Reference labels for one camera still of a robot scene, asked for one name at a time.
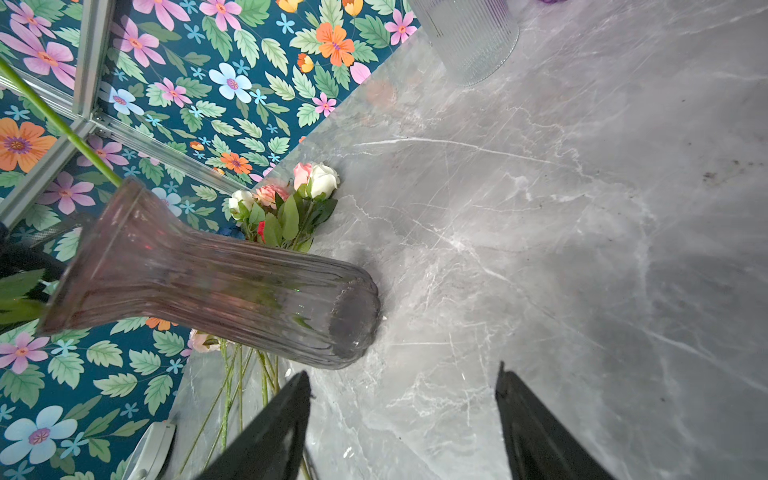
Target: small blue flower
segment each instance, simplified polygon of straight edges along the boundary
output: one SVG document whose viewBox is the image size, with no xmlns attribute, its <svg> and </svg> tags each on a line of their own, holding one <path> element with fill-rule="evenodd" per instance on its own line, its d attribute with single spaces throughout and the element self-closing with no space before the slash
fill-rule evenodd
<svg viewBox="0 0 768 480">
<path fill-rule="evenodd" d="M 261 94 L 261 89 L 257 88 L 256 91 L 249 91 L 250 96 L 256 99 L 256 103 L 264 105 L 266 95 Z"/>
<path fill-rule="evenodd" d="M 179 189 L 179 186 L 176 185 L 173 180 L 171 180 L 167 184 L 164 184 L 163 187 L 165 187 L 165 190 L 168 190 L 169 194 L 175 194 L 176 190 Z"/>
<path fill-rule="evenodd" d="M 195 8 L 195 5 L 197 5 L 197 2 L 194 0 L 184 0 L 183 2 L 179 2 L 179 6 L 186 8 L 187 13 L 197 13 L 197 8 Z"/>
<path fill-rule="evenodd" d="M 29 472 L 34 469 L 35 467 L 27 468 L 27 461 L 24 460 L 22 463 L 18 464 L 17 470 L 6 470 L 3 472 L 3 476 L 10 477 L 8 480 L 27 480 L 24 475 L 28 475 Z"/>
<path fill-rule="evenodd" d="M 166 372 L 173 372 L 174 375 L 179 373 L 179 369 L 183 368 L 184 366 L 181 365 L 181 359 L 179 360 L 171 360 L 170 366 L 165 369 Z"/>
<path fill-rule="evenodd" d="M 128 418 L 132 419 L 132 418 L 134 418 L 134 413 L 136 413 L 138 411 L 139 411 L 139 409 L 136 408 L 136 402 L 134 402 L 133 405 L 131 405 L 130 403 L 126 403 L 125 404 L 125 410 L 120 412 L 120 416 L 128 415 Z"/>
<path fill-rule="evenodd" d="M 194 213 L 194 204 L 191 204 L 189 200 L 185 200 L 183 204 L 179 205 L 179 208 L 184 210 L 184 213 Z"/>
<path fill-rule="evenodd" d="M 291 27 L 293 27 L 296 23 L 293 20 L 289 20 L 288 18 L 286 18 L 286 14 L 284 13 L 280 14 L 280 18 L 283 21 L 281 22 L 280 20 L 278 20 L 275 23 L 277 24 L 278 27 L 283 27 L 283 35 L 286 34 L 286 31 L 293 33 L 293 29 Z"/>
<path fill-rule="evenodd" d="M 0 405 L 0 420 L 10 420 L 11 413 L 16 410 L 16 407 L 8 408 L 6 404 Z"/>
<path fill-rule="evenodd" d="M 11 237 L 18 238 L 19 242 L 24 243 L 34 232 L 35 229 L 33 228 L 18 227 Z"/>
<path fill-rule="evenodd" d="M 19 110 L 16 105 L 11 105 L 10 111 L 4 111 L 3 112 L 6 115 L 11 115 L 14 120 L 18 121 L 20 118 L 23 118 L 25 120 L 29 120 L 29 110 Z"/>
<path fill-rule="evenodd" d="M 120 81 L 126 81 L 126 80 L 128 79 L 128 76 L 125 74 L 125 72 L 124 72 L 124 71 L 122 71 L 122 70 L 120 70 L 119 68 L 115 68 L 115 69 L 112 71 L 112 74 L 113 74 L 115 77 L 119 78 L 119 79 L 120 79 Z"/>
<path fill-rule="evenodd" d="M 74 339 L 69 339 L 66 342 L 64 340 L 57 341 L 56 345 L 58 345 L 58 348 L 51 350 L 51 355 L 58 355 L 59 353 L 61 354 L 60 356 L 69 355 L 70 350 L 77 348 L 73 345 L 73 343 Z"/>
<path fill-rule="evenodd" d="M 237 69 L 237 74 L 248 74 L 248 71 L 250 70 L 250 67 L 248 65 L 245 65 L 245 60 L 233 61 L 232 66 Z"/>
<path fill-rule="evenodd" d="M 189 32 L 187 34 L 187 38 L 196 40 L 198 45 L 200 44 L 200 40 L 205 38 L 205 35 L 200 33 L 200 27 L 198 27 L 197 25 L 195 25 L 194 27 L 190 27 L 188 23 L 185 23 L 184 28 L 186 28 L 187 31 Z"/>
<path fill-rule="evenodd" d="M 153 127 L 157 127 L 160 125 L 160 120 L 152 117 L 152 115 L 147 115 L 146 120 L 152 124 Z"/>
<path fill-rule="evenodd" d="M 88 440 L 83 440 L 83 432 L 78 433 L 78 436 L 74 437 L 74 441 L 69 439 L 61 441 L 61 446 L 67 447 L 67 449 L 61 453 L 61 458 L 67 458 L 70 454 L 73 457 L 80 455 L 81 445 L 87 444 Z"/>
</svg>

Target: flower center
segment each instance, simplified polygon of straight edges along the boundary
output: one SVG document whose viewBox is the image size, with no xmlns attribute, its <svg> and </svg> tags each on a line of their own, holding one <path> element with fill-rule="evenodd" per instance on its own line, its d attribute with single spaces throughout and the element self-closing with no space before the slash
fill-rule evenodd
<svg viewBox="0 0 768 480">
<path fill-rule="evenodd" d="M 39 51 L 38 57 L 52 67 L 58 67 L 58 62 L 52 56 L 48 55 L 44 51 Z"/>
<path fill-rule="evenodd" d="M 32 435 L 29 436 L 29 443 L 33 445 L 40 445 L 41 443 L 48 440 L 48 437 L 51 436 L 51 430 L 50 429 L 39 429 L 32 432 Z"/>
<path fill-rule="evenodd" d="M 26 154 L 31 150 L 31 144 L 20 137 L 8 137 L 5 139 L 5 149 L 13 154 Z"/>
</svg>

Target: metal bar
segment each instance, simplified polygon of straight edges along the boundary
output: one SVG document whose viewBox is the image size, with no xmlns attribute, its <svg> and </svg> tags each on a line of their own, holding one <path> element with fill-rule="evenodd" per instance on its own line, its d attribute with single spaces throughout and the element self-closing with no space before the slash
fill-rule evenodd
<svg viewBox="0 0 768 480">
<path fill-rule="evenodd" d="M 86 137 L 95 129 L 95 125 L 80 118 L 72 124 L 71 128 L 79 137 Z M 78 149 L 67 137 L 61 136 L 56 140 L 35 168 L 26 174 L 8 198 L 0 203 L 0 222 L 12 230 L 24 218 L 27 208 L 40 197 L 40 194 L 77 151 Z"/>
<path fill-rule="evenodd" d="M 101 82 L 114 0 L 86 0 L 80 27 L 78 73 L 74 78 L 73 113 L 90 117 Z"/>
<path fill-rule="evenodd" d="M 75 120 L 80 117 L 80 115 L 72 113 L 73 99 L 70 94 L 66 94 L 57 88 L 53 88 L 51 85 L 45 83 L 40 78 L 32 76 L 25 71 L 21 71 L 16 67 L 13 69 L 18 74 L 18 76 L 22 78 L 23 81 L 27 82 L 27 84 L 29 84 L 33 90 L 38 92 L 38 95 L 40 95 L 45 103 L 50 105 L 56 113 L 63 117 L 69 118 L 70 120 Z M 0 84 L 6 88 L 10 88 L 16 94 L 24 96 L 24 94 L 19 91 L 19 89 L 10 79 L 2 75 L 0 75 Z"/>
<path fill-rule="evenodd" d="M 230 195 L 237 190 L 246 189 L 241 183 L 227 178 L 205 164 L 188 157 L 179 151 L 162 144 L 160 141 L 150 138 L 147 135 L 137 132 L 132 127 L 124 124 L 114 117 L 95 118 L 91 123 L 96 124 L 104 136 L 112 137 L 113 140 L 127 145 L 136 151 L 147 154 L 152 158 L 157 158 L 163 164 L 175 168 L 188 177 L 191 177 L 202 184 L 208 185 L 224 194 Z"/>
</svg>

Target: gray marble countertop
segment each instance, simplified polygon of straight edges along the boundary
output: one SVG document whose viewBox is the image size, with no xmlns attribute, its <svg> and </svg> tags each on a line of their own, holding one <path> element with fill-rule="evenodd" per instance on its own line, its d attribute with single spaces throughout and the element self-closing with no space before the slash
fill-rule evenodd
<svg viewBox="0 0 768 480">
<path fill-rule="evenodd" d="M 318 478 L 510 478 L 502 360 L 620 480 L 768 477 L 768 3 L 518 17 L 470 88 L 417 33 L 275 172 L 339 170 L 313 253 L 383 304 L 365 357 L 309 369 Z M 175 452 L 220 374 L 191 360 Z"/>
</svg>

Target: vase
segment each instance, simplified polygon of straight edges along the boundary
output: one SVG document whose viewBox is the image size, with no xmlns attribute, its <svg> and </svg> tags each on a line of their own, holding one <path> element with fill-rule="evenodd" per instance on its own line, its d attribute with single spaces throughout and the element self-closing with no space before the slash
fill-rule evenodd
<svg viewBox="0 0 768 480">
<path fill-rule="evenodd" d="M 432 48 L 449 77 L 461 85 L 484 80 L 518 42 L 508 0 L 411 0 Z"/>
<path fill-rule="evenodd" d="M 152 316 L 340 369 L 373 341 L 379 307 L 365 270 L 194 230 L 129 177 L 84 233 L 38 331 Z"/>
</svg>

